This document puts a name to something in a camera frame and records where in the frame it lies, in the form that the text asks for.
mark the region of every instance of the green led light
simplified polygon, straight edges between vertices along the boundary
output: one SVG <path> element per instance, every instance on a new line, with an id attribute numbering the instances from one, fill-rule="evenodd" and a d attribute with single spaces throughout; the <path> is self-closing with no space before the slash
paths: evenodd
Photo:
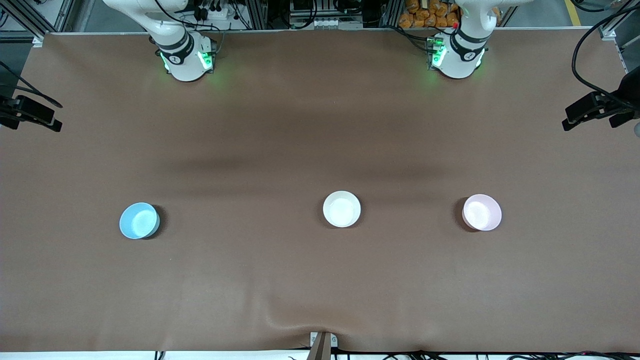
<path id="1" fill-rule="evenodd" d="M 169 71 L 169 65 L 166 63 L 166 58 L 164 58 L 164 55 L 162 53 L 160 53 L 160 57 L 162 58 L 162 62 L 164 63 L 164 68 Z"/>
<path id="2" fill-rule="evenodd" d="M 442 65 L 442 59 L 444 59 L 444 56 L 446 54 L 447 54 L 447 48 L 443 46 L 442 48 L 440 48 L 440 50 L 438 50 L 437 53 L 433 55 L 433 66 L 438 67 Z"/>
<path id="3" fill-rule="evenodd" d="M 207 53 L 201 53 L 200 51 L 198 52 L 198 57 L 200 58 L 200 62 L 202 63 L 202 66 L 205 69 L 210 69 L 211 68 L 211 55 L 207 54 Z"/>
<path id="4" fill-rule="evenodd" d="M 482 63 L 482 55 L 484 55 L 484 49 L 482 49 L 480 55 L 478 55 L 478 62 L 476 63 L 476 67 L 480 66 L 480 64 Z"/>

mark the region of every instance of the floor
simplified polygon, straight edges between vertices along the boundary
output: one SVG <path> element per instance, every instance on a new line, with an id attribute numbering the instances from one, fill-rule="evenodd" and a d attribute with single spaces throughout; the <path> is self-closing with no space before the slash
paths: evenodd
<path id="1" fill-rule="evenodd" d="M 106 6 L 102 0 L 79 0 L 81 8 L 86 16 L 78 16 L 72 26 L 75 31 L 84 32 L 108 32 L 128 33 L 139 32 L 143 29 L 127 16 Z M 590 8 L 599 8 L 608 0 L 585 0 L 582 5 Z M 510 27 L 558 27 L 558 26 L 592 26 L 612 10 L 600 13 L 588 13 L 577 10 L 577 18 L 570 16 L 564 0 L 535 0 L 519 7 L 509 22 Z M 618 44 L 623 46 L 629 40 L 640 35 L 640 12 L 632 14 L 631 19 L 616 30 Z M 14 71 L 21 72 L 26 61 L 31 44 L 4 44 L 0 42 L 0 60 L 7 63 Z M 622 50 L 623 58 L 628 70 L 640 65 L 640 41 Z M 15 79 L 4 69 L 0 69 L 0 81 L 4 84 L 14 85 Z M 0 94 L 10 94 L 12 91 L 6 87 L 0 87 Z"/>

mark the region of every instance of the metal frame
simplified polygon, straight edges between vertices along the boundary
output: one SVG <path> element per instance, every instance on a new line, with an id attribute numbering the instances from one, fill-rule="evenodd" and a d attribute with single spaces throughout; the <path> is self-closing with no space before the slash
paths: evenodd
<path id="1" fill-rule="evenodd" d="M 330 360 L 331 359 L 331 334 L 328 332 L 320 332 L 316 336 L 307 360 Z"/>
<path id="2" fill-rule="evenodd" d="M 635 6 L 638 3 L 640 3 L 640 0 L 629 0 L 624 5 L 622 5 L 618 11 L 630 8 L 631 6 Z M 600 26 L 599 31 L 600 31 L 600 37 L 602 37 L 602 40 L 614 40 L 616 38 L 616 28 L 620 26 L 620 24 L 622 24 L 625 20 L 627 20 L 629 16 L 631 16 L 631 14 L 633 14 L 634 12 L 636 11 L 634 10 L 632 12 L 628 12 L 628 13 L 616 16 L 615 18 L 611 19 L 609 22 Z"/>
<path id="3" fill-rule="evenodd" d="M 64 31 L 68 22 L 68 15 L 75 0 L 63 0 L 54 24 L 51 24 L 38 10 L 26 0 L 0 0 L 0 7 L 16 22 L 24 31 L 1 31 L 0 42 L 32 42 L 37 39 L 42 43 L 46 33 Z"/>
<path id="4" fill-rule="evenodd" d="M 499 27 L 504 28 L 505 26 L 507 26 L 507 24 L 509 23 L 509 21 L 511 20 L 513 14 L 516 13 L 516 10 L 518 10 L 517 6 L 509 6 L 509 8 L 507 9 L 507 11 L 505 11 L 502 14 L 502 21 L 500 21 L 500 25 Z"/>
<path id="5" fill-rule="evenodd" d="M 313 0 L 315 1 L 316 18 L 314 23 L 307 27 L 309 30 L 316 29 L 362 29 L 364 27 L 362 11 L 346 14 L 339 11 L 333 5 L 333 0 Z M 292 1 L 289 1 L 289 22 L 297 26 L 304 24 L 309 18 L 310 9 L 296 10 Z M 336 24 L 327 24 L 325 20 L 336 20 Z"/>
<path id="6" fill-rule="evenodd" d="M 267 28 L 267 2 L 263 0 L 246 0 L 246 8 L 249 12 L 251 27 L 254 30 L 265 30 Z"/>
<path id="7" fill-rule="evenodd" d="M 634 42 L 640 40 L 640 35 L 634 37 L 633 39 L 629 40 L 628 42 L 625 42 L 624 44 L 622 44 L 622 46 L 620 47 L 620 49 L 622 49 L 623 51 L 627 48 L 627 46 L 633 44 Z"/>
<path id="8" fill-rule="evenodd" d="M 46 33 L 55 31 L 54 27 L 49 24 L 40 13 L 37 12 L 30 4 L 21 0 L 2 0 L 0 1 L 2 9 L 13 17 L 26 31 L 5 31 L 2 38 L 18 42 L 31 41 L 33 37 L 40 40 L 44 38 Z"/>
<path id="9" fill-rule="evenodd" d="M 400 15 L 404 11 L 404 0 L 389 0 L 380 17 L 380 26 L 398 25 Z"/>

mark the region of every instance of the snack package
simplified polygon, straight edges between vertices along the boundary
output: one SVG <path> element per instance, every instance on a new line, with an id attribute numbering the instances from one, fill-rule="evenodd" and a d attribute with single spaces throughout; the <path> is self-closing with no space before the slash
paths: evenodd
<path id="1" fill-rule="evenodd" d="M 404 13 L 400 15 L 400 20 L 398 20 L 398 26 L 403 29 L 408 29 L 413 25 L 413 14 Z"/>
<path id="2" fill-rule="evenodd" d="M 426 20 L 429 18 L 429 15 L 430 15 L 429 10 L 420 9 L 418 10 L 417 13 L 415 13 L 415 20 Z"/>
<path id="3" fill-rule="evenodd" d="M 440 3 L 440 7 L 436 10 L 436 16 L 443 17 L 447 15 L 447 10 L 449 9 L 449 5 L 447 3 Z"/>
<path id="4" fill-rule="evenodd" d="M 457 24 L 460 22 L 460 20 L 458 19 L 458 14 L 451 12 L 447 14 L 447 26 L 448 27 L 452 27 L 454 24 Z"/>
<path id="5" fill-rule="evenodd" d="M 436 11 L 438 11 L 439 8 L 440 8 L 440 1 L 439 0 L 430 0 L 429 1 L 429 13 L 431 15 L 435 14 Z"/>
<path id="6" fill-rule="evenodd" d="M 498 22 L 498 25 L 499 25 L 499 24 L 500 24 L 500 20 L 502 20 L 502 19 L 500 18 L 500 16 L 502 15 L 502 14 L 500 14 L 500 9 L 498 9 L 498 8 L 492 8 L 491 10 L 493 10 L 493 13 L 494 13 L 494 14 L 495 14 L 495 16 L 498 18 L 498 19 L 497 19 L 497 22 Z"/>
<path id="7" fill-rule="evenodd" d="M 436 17 L 436 28 L 446 28 L 447 27 L 447 19 L 442 16 Z"/>
<path id="8" fill-rule="evenodd" d="M 425 26 L 436 26 L 436 15 L 431 14 L 425 21 Z"/>
<path id="9" fill-rule="evenodd" d="M 416 11 L 420 10 L 420 3 L 418 2 L 418 0 L 404 0 L 404 5 L 406 6 L 407 11 L 410 13 L 415 13 Z"/>

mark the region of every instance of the yellow floor line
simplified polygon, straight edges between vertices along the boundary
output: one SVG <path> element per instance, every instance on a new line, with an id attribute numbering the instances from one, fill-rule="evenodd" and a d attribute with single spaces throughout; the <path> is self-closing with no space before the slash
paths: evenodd
<path id="1" fill-rule="evenodd" d="M 571 18 L 571 24 L 573 26 L 581 26 L 580 18 L 578 18 L 578 12 L 575 11 L 575 6 L 571 4 L 570 0 L 564 0 L 564 4 L 566 5 L 566 11 L 569 12 L 569 18 Z"/>

